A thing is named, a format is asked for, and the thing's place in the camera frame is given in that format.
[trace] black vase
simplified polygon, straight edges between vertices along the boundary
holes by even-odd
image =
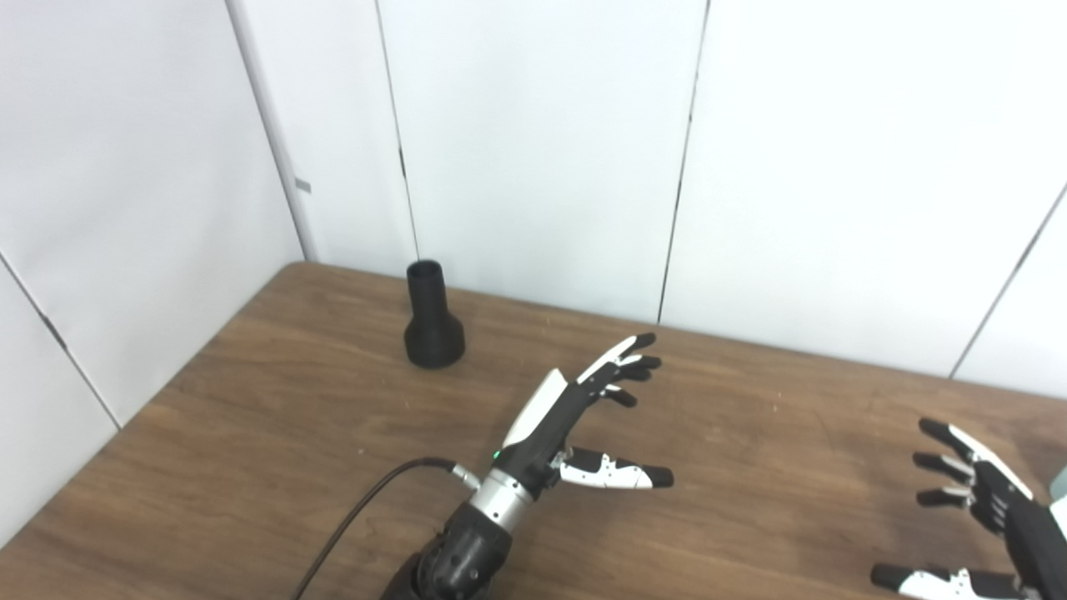
[[[466,345],[463,323],[448,312],[445,274],[436,260],[408,267],[411,322],[403,332],[408,359],[423,368],[441,368],[460,360]]]

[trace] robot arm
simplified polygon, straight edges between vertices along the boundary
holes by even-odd
[[[659,359],[633,352],[654,342],[651,333],[627,337],[573,381],[559,369],[550,372],[512,424],[489,475],[445,531],[404,563],[383,598],[482,600],[524,512],[559,480],[627,489],[671,486],[669,469],[612,460],[567,443],[578,419],[600,398],[636,406],[636,398],[616,383],[652,377]]]
[[[959,484],[919,492],[919,504],[968,509],[1005,540],[1018,575],[875,565],[871,581],[921,600],[1067,600],[1067,504],[1045,507],[1035,502],[1000,457],[955,426],[923,419],[919,427],[959,457],[915,453],[915,465]]]

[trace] black cable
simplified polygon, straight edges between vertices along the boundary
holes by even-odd
[[[415,460],[409,460],[393,471],[389,471],[387,475],[375,484],[375,487],[370,488],[370,491],[368,491],[366,495],[360,500],[360,502],[355,503],[355,506],[353,506],[352,510],[350,510],[348,516],[345,517],[345,520],[340,522],[340,525],[337,526],[334,534],[330,536],[330,540],[327,541],[327,544],[322,548],[322,551],[319,552],[319,555],[315,557],[315,562],[312,563],[312,567],[307,569],[306,573],[304,573],[304,579],[300,580],[300,585],[298,585],[296,591],[292,593],[290,600],[300,600],[300,597],[304,595],[304,590],[307,589],[307,585],[312,583],[312,578],[314,578],[315,573],[319,571],[319,567],[321,567],[322,563],[325,562],[330,551],[337,544],[337,540],[339,540],[340,536],[345,534],[345,530],[347,530],[348,526],[352,524],[352,521],[355,520],[356,515],[359,515],[360,511],[367,506],[367,503],[373,500],[373,498],[378,495],[378,492],[382,491],[382,488],[396,478],[397,475],[416,467],[436,467],[437,469],[451,472],[451,470],[456,468],[456,461],[433,457],[417,458]]]

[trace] wooden table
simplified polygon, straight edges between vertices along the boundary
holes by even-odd
[[[439,455],[484,473],[544,374],[571,377],[650,329],[450,290],[466,356],[404,356],[401,280],[284,270],[2,551],[0,597],[284,599],[381,475]],[[942,478],[920,415],[986,441],[1035,488],[1067,462],[1067,404],[664,328],[640,405],[572,440],[674,469],[673,489],[559,486],[516,532],[494,598],[892,598],[873,563],[1009,568]],[[401,476],[353,523],[308,599],[375,600],[467,492]]]

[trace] white wall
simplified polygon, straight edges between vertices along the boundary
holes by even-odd
[[[282,142],[309,258],[402,275],[416,259],[375,0],[232,0]]]
[[[115,426],[2,264],[0,332],[3,547]]]
[[[663,322],[947,376],[1067,180],[1063,22],[712,2]]]
[[[703,0],[381,3],[423,256],[654,321]]]
[[[285,264],[222,2],[0,4],[0,251],[120,423]]]
[[[1062,200],[955,377],[1067,398],[1067,208]]]

